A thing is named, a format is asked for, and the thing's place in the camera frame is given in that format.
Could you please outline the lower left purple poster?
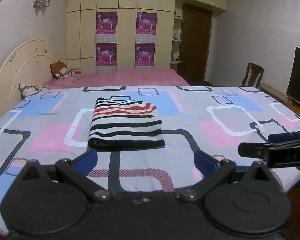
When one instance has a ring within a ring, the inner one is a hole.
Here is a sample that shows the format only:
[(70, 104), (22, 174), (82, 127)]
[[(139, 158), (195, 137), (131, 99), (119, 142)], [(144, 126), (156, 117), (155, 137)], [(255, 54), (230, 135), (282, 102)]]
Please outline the lower left purple poster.
[(116, 43), (97, 43), (96, 44), (96, 66), (115, 66), (116, 65)]

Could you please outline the orange patterned pillow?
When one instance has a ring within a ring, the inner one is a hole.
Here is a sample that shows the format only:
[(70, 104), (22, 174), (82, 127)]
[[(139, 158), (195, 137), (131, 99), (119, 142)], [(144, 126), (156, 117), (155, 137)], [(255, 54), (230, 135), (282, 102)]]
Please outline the orange patterned pillow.
[(73, 70), (61, 61), (50, 64), (50, 70), (52, 76), (56, 79), (65, 79), (75, 74)]

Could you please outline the purple poster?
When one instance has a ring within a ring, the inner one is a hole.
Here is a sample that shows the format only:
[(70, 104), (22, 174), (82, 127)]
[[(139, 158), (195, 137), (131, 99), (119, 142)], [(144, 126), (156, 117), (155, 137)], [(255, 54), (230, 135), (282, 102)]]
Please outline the purple poster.
[(117, 12), (96, 13), (96, 35), (115, 34), (117, 29)]
[(137, 12), (136, 34), (155, 35), (157, 29), (157, 13)]
[(136, 67), (154, 67), (155, 44), (154, 43), (136, 43), (135, 60)]
[(97, 43), (96, 44), (96, 66), (115, 66), (116, 65), (116, 43)]

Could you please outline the white patterned pillow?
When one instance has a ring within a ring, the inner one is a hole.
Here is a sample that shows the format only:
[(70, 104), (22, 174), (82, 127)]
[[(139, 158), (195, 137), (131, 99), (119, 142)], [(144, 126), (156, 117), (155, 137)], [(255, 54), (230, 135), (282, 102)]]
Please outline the white patterned pillow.
[(33, 86), (33, 85), (27, 85), (25, 83), (19, 84), (19, 91), (21, 93), (22, 99), (25, 99), (28, 96), (36, 95), (44, 89), (45, 89), (45, 87), (43, 87), (43, 86)]

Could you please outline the wooden bed frame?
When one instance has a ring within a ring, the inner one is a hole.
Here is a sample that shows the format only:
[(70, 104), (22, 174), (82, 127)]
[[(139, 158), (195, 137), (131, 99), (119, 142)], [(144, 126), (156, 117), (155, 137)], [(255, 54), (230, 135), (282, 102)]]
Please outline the wooden bed frame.
[(265, 83), (260, 83), (259, 89), (276, 99), (278, 102), (284, 104), (286, 107), (292, 110), (297, 117), (300, 117), (300, 103)]

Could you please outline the pink bed cover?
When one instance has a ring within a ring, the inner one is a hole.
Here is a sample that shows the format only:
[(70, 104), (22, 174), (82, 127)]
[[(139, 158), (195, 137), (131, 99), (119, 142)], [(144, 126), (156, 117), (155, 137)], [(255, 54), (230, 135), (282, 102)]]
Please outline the pink bed cover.
[(65, 79), (52, 78), (47, 89), (105, 86), (187, 86), (188, 83), (172, 69), (119, 70), (114, 73), (73, 74)]

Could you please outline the cream wardrobe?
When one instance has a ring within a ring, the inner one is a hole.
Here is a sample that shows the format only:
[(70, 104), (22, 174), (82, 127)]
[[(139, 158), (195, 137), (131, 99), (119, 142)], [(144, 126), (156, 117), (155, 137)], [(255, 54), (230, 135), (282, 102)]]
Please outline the cream wardrobe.
[[(181, 0), (212, 12), (224, 12), (227, 0)], [(123, 69), (170, 68), (175, 0), (68, 0), (67, 61), (84, 73)], [(96, 13), (117, 12), (115, 34), (96, 35)], [(155, 35), (136, 34), (137, 12), (157, 13)], [(116, 65), (96, 66), (96, 44), (116, 43)], [(154, 67), (136, 67), (135, 44), (154, 43)]]

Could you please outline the cream round headboard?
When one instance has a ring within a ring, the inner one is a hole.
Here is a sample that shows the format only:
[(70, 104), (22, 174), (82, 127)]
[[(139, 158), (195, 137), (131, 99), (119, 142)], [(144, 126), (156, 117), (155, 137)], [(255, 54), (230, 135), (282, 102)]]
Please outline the cream round headboard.
[(0, 118), (21, 102), (19, 85), (41, 86), (52, 78), (50, 64), (61, 61), (59, 51), (42, 39), (17, 46), (0, 68)]

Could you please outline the corner wall shelf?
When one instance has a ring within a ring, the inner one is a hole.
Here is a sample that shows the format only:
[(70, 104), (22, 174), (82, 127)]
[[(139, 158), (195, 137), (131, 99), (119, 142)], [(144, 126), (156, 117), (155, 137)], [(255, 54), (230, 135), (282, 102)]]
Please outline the corner wall shelf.
[(183, 21), (183, 3), (181, 0), (175, 0), (170, 68), (176, 72), (178, 71), (178, 66), (181, 63), (181, 28)]

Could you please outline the upper right purple poster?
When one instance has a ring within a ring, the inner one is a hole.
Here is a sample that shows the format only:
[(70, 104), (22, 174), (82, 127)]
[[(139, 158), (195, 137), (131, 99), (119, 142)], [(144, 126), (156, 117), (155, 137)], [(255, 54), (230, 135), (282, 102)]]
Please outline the upper right purple poster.
[(155, 35), (157, 29), (157, 13), (137, 12), (136, 34)]

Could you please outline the striped knit sweater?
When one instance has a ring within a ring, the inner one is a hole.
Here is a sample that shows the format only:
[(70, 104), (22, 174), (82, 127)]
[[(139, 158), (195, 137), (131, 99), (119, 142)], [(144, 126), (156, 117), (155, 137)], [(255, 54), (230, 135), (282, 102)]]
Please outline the striped knit sweater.
[(136, 100), (97, 98), (88, 146), (98, 152), (165, 147), (156, 105)]

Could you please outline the dark wooden door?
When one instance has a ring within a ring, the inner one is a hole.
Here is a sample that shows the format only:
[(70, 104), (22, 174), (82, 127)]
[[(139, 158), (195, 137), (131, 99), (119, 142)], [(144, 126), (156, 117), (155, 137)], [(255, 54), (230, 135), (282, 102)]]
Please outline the dark wooden door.
[(205, 79), (212, 27), (212, 11), (183, 4), (182, 40), (177, 73), (193, 86)]

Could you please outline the dark wooden chair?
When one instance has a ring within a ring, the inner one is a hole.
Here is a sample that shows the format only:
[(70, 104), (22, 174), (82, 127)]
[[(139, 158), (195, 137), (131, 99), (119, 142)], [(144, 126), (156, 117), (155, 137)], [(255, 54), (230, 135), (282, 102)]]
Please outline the dark wooden chair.
[(264, 74), (264, 68), (254, 64), (248, 63), (245, 72), (245, 77), (242, 81), (242, 87), (255, 87), (258, 88)]

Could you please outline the upper left purple poster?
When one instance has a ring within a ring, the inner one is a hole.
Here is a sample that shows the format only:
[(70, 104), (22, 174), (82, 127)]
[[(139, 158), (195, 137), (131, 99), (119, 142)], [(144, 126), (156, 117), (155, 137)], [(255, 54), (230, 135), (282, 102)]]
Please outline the upper left purple poster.
[(117, 29), (117, 12), (96, 13), (96, 35), (115, 34)]

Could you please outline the lower right purple poster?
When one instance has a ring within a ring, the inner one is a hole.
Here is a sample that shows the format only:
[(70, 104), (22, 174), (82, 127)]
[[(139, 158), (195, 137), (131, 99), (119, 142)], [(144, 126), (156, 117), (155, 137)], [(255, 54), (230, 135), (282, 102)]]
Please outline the lower right purple poster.
[(155, 44), (154, 43), (136, 43), (135, 60), (136, 67), (154, 67)]

